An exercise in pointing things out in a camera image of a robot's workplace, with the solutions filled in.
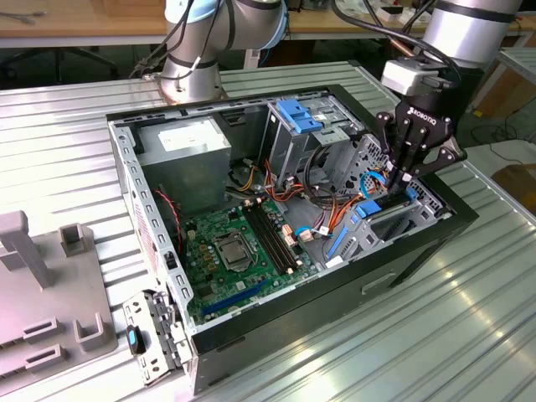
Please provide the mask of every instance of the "aluminum extrusion table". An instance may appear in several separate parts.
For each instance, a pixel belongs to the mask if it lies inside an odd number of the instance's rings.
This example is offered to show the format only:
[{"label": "aluminum extrusion table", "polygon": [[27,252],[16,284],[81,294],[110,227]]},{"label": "aluminum extrusion table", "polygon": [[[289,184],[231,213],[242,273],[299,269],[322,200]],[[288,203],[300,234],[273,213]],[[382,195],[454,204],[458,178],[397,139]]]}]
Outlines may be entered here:
[{"label": "aluminum extrusion table", "polygon": [[[222,79],[231,96],[338,83],[373,113],[396,102],[346,63],[230,71]],[[24,209],[32,235],[76,221],[94,230],[119,338],[115,352],[5,400],[190,398],[181,373],[143,388],[121,311],[150,281],[104,115],[161,105],[155,85],[141,80],[0,92],[0,212]],[[468,162],[441,178],[480,214],[466,233],[410,281],[196,400],[533,401],[534,219]]]},{"label": "aluminum extrusion table", "polygon": [[524,79],[536,84],[536,48],[504,48],[497,59]]}]

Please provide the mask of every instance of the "red wire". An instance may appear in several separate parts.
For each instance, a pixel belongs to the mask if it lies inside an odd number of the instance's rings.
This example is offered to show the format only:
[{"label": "red wire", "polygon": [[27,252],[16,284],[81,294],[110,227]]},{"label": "red wire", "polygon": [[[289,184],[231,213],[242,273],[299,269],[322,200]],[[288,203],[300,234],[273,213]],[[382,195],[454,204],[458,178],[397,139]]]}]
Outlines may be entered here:
[{"label": "red wire", "polygon": [[164,199],[164,201],[167,202],[167,205],[169,205],[169,208],[171,208],[171,212],[173,212],[173,216],[175,217],[175,224],[177,225],[177,234],[178,234],[178,253],[181,254],[181,225],[178,220],[177,211],[175,210],[175,206],[173,205],[173,201],[168,198],[168,196],[156,189],[153,189],[156,194],[158,194],[160,197]]}]

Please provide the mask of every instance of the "blue latch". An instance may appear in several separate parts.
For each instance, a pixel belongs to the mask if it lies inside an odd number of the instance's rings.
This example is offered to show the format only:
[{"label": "blue latch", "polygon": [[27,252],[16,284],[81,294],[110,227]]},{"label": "blue latch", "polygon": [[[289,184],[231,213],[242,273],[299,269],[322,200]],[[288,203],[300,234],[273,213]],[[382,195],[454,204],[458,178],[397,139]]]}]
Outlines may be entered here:
[{"label": "blue latch", "polygon": [[134,330],[128,332],[128,342],[131,345],[136,344],[136,334],[134,333]]},{"label": "blue latch", "polygon": [[341,233],[338,234],[337,238],[333,242],[333,245],[327,252],[327,258],[332,258],[333,254],[335,254],[335,251],[337,250],[337,247],[341,245],[343,242],[344,236],[346,236],[346,233],[348,233],[348,228],[346,226],[343,227],[343,230],[341,230]]},{"label": "blue latch", "polygon": [[295,99],[279,100],[277,109],[286,118],[286,120],[294,126],[298,134],[303,132],[311,132],[323,128],[322,123],[319,123],[307,113],[307,109],[300,105]]},{"label": "blue latch", "polygon": [[405,190],[405,195],[407,195],[408,197],[410,197],[411,201],[413,201],[414,199],[417,198],[417,196],[418,196],[419,194],[417,194],[417,192],[416,192],[413,188],[408,187],[408,188]]},{"label": "blue latch", "polygon": [[373,199],[367,199],[360,203],[355,209],[361,218],[366,218],[381,211],[381,207]]}]

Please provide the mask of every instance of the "metal frame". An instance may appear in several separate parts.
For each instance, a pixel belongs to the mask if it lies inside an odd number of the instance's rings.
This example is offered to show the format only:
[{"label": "metal frame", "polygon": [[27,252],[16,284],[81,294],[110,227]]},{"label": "metal frame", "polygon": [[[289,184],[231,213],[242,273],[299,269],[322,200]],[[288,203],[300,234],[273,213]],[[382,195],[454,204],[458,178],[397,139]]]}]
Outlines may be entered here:
[{"label": "metal frame", "polygon": [[511,68],[524,79],[536,84],[536,50],[534,48],[505,48],[497,57],[505,66]]}]

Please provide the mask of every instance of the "sticker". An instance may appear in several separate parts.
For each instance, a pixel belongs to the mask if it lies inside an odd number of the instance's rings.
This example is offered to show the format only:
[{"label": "sticker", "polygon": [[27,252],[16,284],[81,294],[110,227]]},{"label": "sticker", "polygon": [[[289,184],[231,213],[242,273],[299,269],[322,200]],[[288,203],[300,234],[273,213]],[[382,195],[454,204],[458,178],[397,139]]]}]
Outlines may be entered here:
[{"label": "sticker", "polygon": [[160,131],[158,134],[162,146],[167,152],[178,149],[199,147],[213,142],[219,134],[210,121],[196,121],[187,126]]},{"label": "sticker", "polygon": [[326,268],[333,268],[335,265],[339,265],[342,262],[343,262],[343,258],[340,255],[338,255],[326,263]]}]

